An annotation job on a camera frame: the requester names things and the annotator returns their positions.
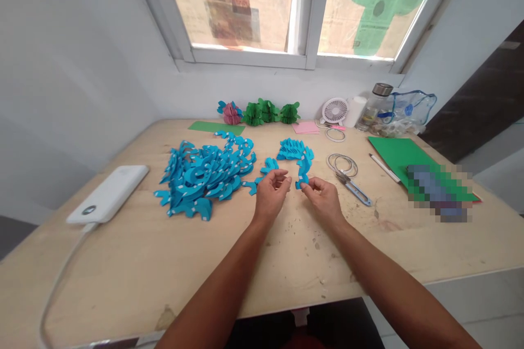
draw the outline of window frame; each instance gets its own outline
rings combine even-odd
[[[146,0],[173,59],[187,63],[249,65],[257,67],[314,70],[315,68],[345,69],[377,73],[400,74],[431,22],[442,0],[424,0],[399,48],[396,57],[373,59],[358,56],[322,55],[318,53],[324,11],[327,0],[293,0],[296,9],[292,51],[259,52],[208,49],[191,45],[176,0]]]

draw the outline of pink sticky note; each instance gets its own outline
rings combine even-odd
[[[318,127],[315,122],[302,122],[292,124],[296,134],[318,134]]]

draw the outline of pen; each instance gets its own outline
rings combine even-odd
[[[370,157],[373,161],[375,161],[382,169],[384,169],[384,172],[386,172],[389,177],[391,177],[395,183],[400,183],[400,179],[392,172],[390,171],[377,157],[375,157],[373,154],[370,153]]]

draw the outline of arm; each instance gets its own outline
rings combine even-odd
[[[333,184],[315,177],[309,185],[302,184],[302,191],[362,287],[406,345],[480,349],[423,285],[346,221]]]
[[[222,348],[255,270],[260,248],[291,186],[287,170],[273,170],[257,187],[250,225],[166,330],[157,349]]]

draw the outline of human hand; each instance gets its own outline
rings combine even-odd
[[[271,225],[284,205],[291,187],[291,177],[285,169],[274,169],[257,186],[257,204],[253,221],[269,222]]]
[[[311,201],[318,218],[321,220],[321,224],[326,224],[331,228],[346,223],[340,208],[338,191],[334,184],[328,183],[319,177],[312,177],[309,179],[309,185],[301,183],[300,188]]]

